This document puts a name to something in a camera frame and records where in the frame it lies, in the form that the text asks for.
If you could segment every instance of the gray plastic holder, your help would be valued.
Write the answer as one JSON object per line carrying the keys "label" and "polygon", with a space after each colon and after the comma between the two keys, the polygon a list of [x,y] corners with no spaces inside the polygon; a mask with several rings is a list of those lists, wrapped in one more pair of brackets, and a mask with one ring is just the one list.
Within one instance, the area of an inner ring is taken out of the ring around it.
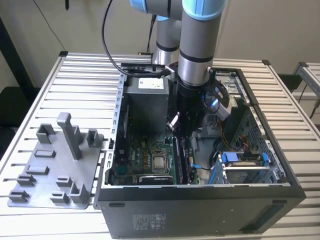
{"label": "gray plastic holder", "polygon": [[70,120],[61,112],[62,131],[56,132],[51,124],[41,124],[38,142],[8,196],[9,207],[88,207],[104,136],[96,129],[81,133]]}

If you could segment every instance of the label sticker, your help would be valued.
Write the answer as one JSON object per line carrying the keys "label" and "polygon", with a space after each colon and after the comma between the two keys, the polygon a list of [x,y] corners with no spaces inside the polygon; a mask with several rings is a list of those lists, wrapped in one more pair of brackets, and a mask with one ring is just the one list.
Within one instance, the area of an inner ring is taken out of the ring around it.
{"label": "label sticker", "polygon": [[140,78],[139,79],[139,89],[164,89],[164,79],[163,78]]}
{"label": "label sticker", "polygon": [[163,230],[166,218],[166,214],[133,214],[133,230]]}

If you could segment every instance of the motherboard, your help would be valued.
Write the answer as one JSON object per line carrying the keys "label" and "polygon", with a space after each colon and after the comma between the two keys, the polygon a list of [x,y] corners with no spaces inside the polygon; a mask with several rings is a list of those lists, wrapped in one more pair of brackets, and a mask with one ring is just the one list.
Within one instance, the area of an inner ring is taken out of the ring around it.
{"label": "motherboard", "polygon": [[171,136],[131,136],[126,164],[117,163],[115,185],[173,184],[176,181]]}

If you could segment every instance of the metal slotted table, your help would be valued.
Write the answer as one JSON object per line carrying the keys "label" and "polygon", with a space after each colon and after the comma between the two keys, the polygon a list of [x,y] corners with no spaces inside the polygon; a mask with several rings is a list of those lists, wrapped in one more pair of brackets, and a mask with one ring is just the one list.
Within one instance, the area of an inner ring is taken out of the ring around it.
{"label": "metal slotted table", "polygon": [[[150,56],[114,55],[117,63],[150,63]],[[270,65],[262,61],[215,59],[215,67],[238,68],[246,77],[259,106],[278,140],[307,199],[263,235],[217,239],[317,240],[320,239],[320,133],[297,104]],[[111,239],[104,217],[93,208],[99,166],[85,210],[8,207],[8,194],[27,163],[41,123],[58,130],[60,112],[72,115],[81,131],[97,128],[110,135],[118,71],[105,55],[69,53],[56,61],[34,104],[0,161],[0,237],[9,239]],[[108,142],[103,142],[106,149]],[[215,237],[192,237],[215,239]]]}
{"label": "metal slotted table", "polygon": [[320,98],[320,63],[299,62],[295,74],[300,75],[315,95]]}

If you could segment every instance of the robotic arm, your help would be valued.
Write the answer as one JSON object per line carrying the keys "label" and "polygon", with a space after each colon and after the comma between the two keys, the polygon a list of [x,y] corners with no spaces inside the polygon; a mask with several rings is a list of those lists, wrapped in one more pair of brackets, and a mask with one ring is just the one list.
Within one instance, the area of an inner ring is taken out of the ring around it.
{"label": "robotic arm", "polygon": [[[211,66],[226,1],[130,0],[130,3],[143,13],[158,15],[153,61],[170,64],[178,60],[177,114],[168,122],[173,134],[181,139],[190,137],[206,111],[214,112],[223,121],[230,114],[229,96],[224,86],[215,80]],[[206,104],[209,89],[215,97]]]}

